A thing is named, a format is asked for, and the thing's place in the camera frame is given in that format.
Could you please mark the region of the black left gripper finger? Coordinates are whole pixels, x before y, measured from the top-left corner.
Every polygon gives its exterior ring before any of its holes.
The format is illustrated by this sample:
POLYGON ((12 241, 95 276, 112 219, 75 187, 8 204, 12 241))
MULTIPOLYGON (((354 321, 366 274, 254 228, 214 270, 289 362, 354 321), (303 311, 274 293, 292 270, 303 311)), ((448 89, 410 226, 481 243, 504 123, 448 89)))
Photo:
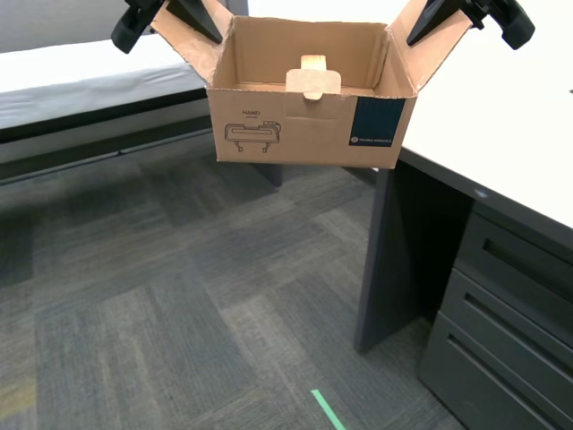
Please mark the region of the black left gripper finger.
POLYGON ((111 33, 113 44, 129 54, 142 33, 150 26, 164 0, 125 0, 124 12, 111 33))
POLYGON ((167 10, 207 39, 221 44, 223 36, 202 0, 172 0, 167 10))

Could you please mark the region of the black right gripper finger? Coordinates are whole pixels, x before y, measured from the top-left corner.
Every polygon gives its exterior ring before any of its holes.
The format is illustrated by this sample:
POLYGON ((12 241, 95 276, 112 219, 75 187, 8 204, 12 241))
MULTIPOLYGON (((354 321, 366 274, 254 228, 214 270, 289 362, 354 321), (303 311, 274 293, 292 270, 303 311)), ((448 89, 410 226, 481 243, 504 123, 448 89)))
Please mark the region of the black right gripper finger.
POLYGON ((407 45, 412 47, 424 39, 461 6, 461 0, 428 0, 406 39, 407 45))
POLYGON ((483 19, 490 15, 502 30, 502 39, 514 50, 527 43, 535 32, 535 26, 516 0, 465 0, 463 12, 473 23, 473 28, 482 30, 483 19))

